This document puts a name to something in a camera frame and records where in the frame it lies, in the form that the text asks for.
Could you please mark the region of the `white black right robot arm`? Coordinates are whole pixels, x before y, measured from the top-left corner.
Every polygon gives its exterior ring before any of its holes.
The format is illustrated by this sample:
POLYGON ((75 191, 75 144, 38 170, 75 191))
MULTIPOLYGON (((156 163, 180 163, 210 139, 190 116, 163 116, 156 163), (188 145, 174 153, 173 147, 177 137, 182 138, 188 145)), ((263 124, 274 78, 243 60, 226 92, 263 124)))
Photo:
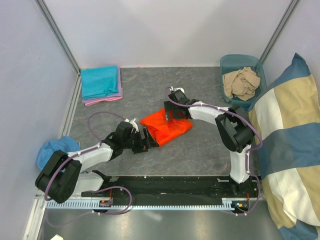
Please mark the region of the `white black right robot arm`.
POLYGON ((168 100, 164 102, 168 120, 200 120, 217 127, 224 146, 230 152, 229 191, 242 196, 250 184, 249 149, 255 132, 247 113, 237 105, 219 107, 186 97, 183 88, 168 87, 168 100))

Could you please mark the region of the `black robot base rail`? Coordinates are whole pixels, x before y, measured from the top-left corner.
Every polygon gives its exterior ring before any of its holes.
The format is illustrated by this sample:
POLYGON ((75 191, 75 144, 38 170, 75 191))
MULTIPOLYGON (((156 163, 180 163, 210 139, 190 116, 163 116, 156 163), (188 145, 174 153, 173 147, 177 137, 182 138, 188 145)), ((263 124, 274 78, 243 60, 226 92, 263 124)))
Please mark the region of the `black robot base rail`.
POLYGON ((106 176, 100 191, 86 191, 82 197, 111 197, 126 205, 132 196, 134 205, 218 205, 222 199, 252 201, 257 198, 258 181, 249 178, 243 191, 230 189, 229 176, 106 176))

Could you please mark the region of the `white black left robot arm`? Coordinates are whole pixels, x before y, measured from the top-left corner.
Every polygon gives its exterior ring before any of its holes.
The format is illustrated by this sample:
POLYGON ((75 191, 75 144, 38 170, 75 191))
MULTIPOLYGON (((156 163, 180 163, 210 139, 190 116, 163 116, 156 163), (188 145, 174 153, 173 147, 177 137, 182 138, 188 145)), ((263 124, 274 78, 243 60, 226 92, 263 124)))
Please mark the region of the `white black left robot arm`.
POLYGON ((85 170, 117 158, 126 149, 139 154, 158 146, 146 127, 139 130, 134 120, 121 121, 114 132, 93 147, 75 152, 55 151, 36 178, 35 186, 48 201, 58 204, 74 193, 93 191, 104 197, 110 191, 109 183, 96 173, 86 174, 85 170))

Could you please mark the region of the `orange t-shirt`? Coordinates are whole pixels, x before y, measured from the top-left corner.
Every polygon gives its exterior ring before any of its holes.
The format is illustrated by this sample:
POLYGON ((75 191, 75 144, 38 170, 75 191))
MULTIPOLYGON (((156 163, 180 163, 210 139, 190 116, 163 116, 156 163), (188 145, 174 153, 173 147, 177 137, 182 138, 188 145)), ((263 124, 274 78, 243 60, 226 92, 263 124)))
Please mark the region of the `orange t-shirt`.
POLYGON ((167 120, 164 107, 141 119, 140 124, 147 127, 159 147, 185 134, 193 127, 193 124, 187 119, 167 120))

